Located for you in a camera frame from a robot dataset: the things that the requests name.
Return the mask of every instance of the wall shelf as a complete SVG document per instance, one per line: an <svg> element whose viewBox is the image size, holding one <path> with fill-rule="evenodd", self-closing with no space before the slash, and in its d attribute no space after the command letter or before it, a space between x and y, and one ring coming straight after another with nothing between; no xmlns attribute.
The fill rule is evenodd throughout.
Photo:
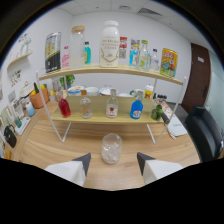
<svg viewBox="0 0 224 224"><path fill-rule="evenodd" d="M17 61L23 59L23 58L27 58L27 57L28 57L29 55L31 55L32 53L33 53L33 52L29 52L29 53L27 53L27 54L24 54L24 55L22 55L22 56L20 56L20 57L18 57L18 58L16 58L16 59L14 59L14 60L12 60L12 61L9 63L8 67L11 66L12 64L16 63Z"/></svg>
<svg viewBox="0 0 224 224"><path fill-rule="evenodd" d="M178 85L183 85L183 82L169 76L161 75L158 71L149 70L149 72L143 72L137 70L136 68L132 68L129 65L124 64L119 64L117 68L102 68L99 66L99 64L91 64L91 65L85 65L83 68L79 69L61 69L54 72L46 73L39 79L45 80L65 75L86 74L86 73L118 73L118 74L138 75L155 79L161 79Z"/></svg>
<svg viewBox="0 0 224 224"><path fill-rule="evenodd" d="M107 100L110 96L88 96L92 102L93 116L85 119L80 114L80 100L82 96L68 96L69 107L71 115L63 118L60 109L57 108L51 116L53 121L67 121L71 123L89 123L89 124L150 124L150 123L163 123L163 120L155 121L151 118L150 112L152 111L152 99L142 99L143 111L141 117L137 120L130 117L132 103L136 100L135 97L117 97L118 99L118 116L116 118L108 118L106 116Z"/></svg>

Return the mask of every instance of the can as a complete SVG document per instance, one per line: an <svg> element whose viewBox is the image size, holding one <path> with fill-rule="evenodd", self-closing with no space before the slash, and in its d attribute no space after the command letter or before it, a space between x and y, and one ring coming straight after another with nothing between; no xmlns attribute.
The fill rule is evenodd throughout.
<svg viewBox="0 0 224 224"><path fill-rule="evenodd" d="M177 60L177 52L163 48L160 74L175 77L177 70Z"/></svg>
<svg viewBox="0 0 224 224"><path fill-rule="evenodd" d="M45 45L46 73L61 69L60 51L61 32L49 34Z"/></svg>

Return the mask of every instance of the brown door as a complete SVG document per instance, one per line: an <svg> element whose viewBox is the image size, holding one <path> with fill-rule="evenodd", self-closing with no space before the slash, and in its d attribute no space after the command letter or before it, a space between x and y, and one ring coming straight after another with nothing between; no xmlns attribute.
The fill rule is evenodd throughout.
<svg viewBox="0 0 224 224"><path fill-rule="evenodd" d="M191 44L192 64L187 90L181 106L189 113L194 104L204 106L208 93L211 67L208 50Z"/></svg>

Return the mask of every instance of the glass jar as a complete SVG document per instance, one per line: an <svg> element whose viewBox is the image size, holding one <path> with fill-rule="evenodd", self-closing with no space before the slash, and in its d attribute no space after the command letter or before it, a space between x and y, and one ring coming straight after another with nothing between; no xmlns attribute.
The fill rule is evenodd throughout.
<svg viewBox="0 0 224 224"><path fill-rule="evenodd" d="M104 136L102 142L102 157L106 163L114 164L121 156L122 138L116 134Z"/></svg>
<svg viewBox="0 0 224 224"><path fill-rule="evenodd" d="M84 66L85 55L85 26L74 26L70 35L69 68L76 69Z"/></svg>
<svg viewBox="0 0 224 224"><path fill-rule="evenodd" d="M106 21L100 42L100 67L118 67L120 34L118 22Z"/></svg>

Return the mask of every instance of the white bottle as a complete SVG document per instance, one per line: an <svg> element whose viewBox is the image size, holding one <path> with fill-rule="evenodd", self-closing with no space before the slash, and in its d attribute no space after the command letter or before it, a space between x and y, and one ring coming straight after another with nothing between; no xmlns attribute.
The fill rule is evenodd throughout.
<svg viewBox="0 0 224 224"><path fill-rule="evenodd" d="M151 57L151 69L154 71L159 70L159 57L157 56L157 49L153 49L153 55Z"/></svg>
<svg viewBox="0 0 224 224"><path fill-rule="evenodd" d="M120 34L118 22L106 21L100 42L100 67L118 67Z"/></svg>
<svg viewBox="0 0 224 224"><path fill-rule="evenodd" d="M74 26L70 35L69 46L69 68L76 69L84 67L85 50L85 26Z"/></svg>
<svg viewBox="0 0 224 224"><path fill-rule="evenodd" d="M107 100L106 115L109 118L117 117L118 113L118 100L116 99L116 89L111 89L111 97Z"/></svg>

